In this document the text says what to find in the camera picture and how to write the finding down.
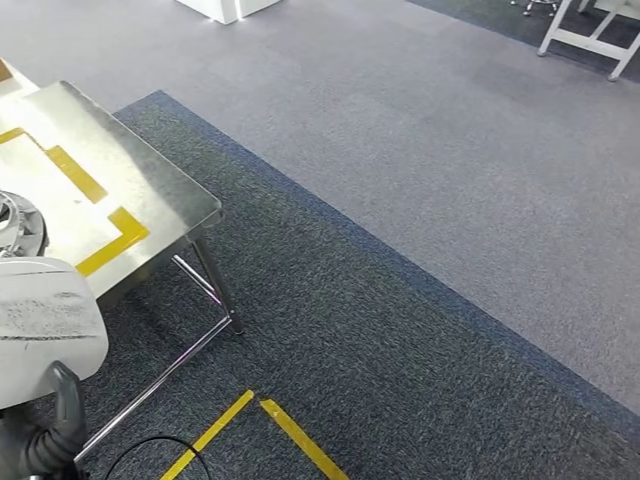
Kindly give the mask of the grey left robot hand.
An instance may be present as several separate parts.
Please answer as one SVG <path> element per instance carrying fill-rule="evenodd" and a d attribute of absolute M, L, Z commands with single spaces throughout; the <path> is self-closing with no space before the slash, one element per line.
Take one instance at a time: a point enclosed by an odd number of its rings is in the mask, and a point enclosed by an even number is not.
<path fill-rule="evenodd" d="M 57 452 L 72 461 L 83 449 L 88 435 L 81 381 L 60 361 L 52 363 L 50 373 L 55 393 L 55 419 L 49 433 Z"/>

